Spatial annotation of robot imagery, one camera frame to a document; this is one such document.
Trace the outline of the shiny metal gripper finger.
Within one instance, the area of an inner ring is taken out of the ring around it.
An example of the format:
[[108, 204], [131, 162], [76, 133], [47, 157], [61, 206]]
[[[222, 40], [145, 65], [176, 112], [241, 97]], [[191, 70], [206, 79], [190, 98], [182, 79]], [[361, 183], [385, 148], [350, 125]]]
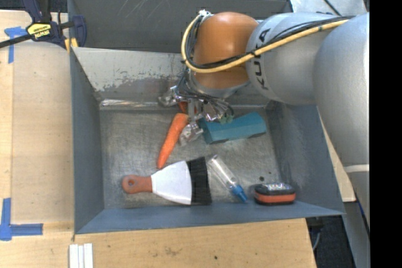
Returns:
[[188, 143], [196, 140], [200, 135], [203, 134], [203, 132], [203, 129], [196, 122], [187, 124], [179, 136], [180, 145], [185, 146]]
[[177, 105], [177, 96], [174, 92], [165, 92], [161, 96], [158, 97], [158, 102], [163, 107], [172, 107]]

